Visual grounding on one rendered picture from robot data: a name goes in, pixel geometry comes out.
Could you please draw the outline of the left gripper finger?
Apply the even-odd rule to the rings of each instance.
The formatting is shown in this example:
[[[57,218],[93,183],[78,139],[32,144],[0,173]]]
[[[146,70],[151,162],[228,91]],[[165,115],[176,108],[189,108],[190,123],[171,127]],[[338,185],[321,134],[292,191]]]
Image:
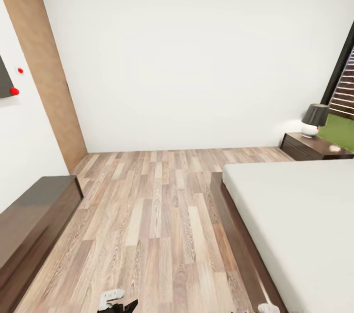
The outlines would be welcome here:
[[[138,299],[124,307],[124,313],[133,313],[138,304]]]

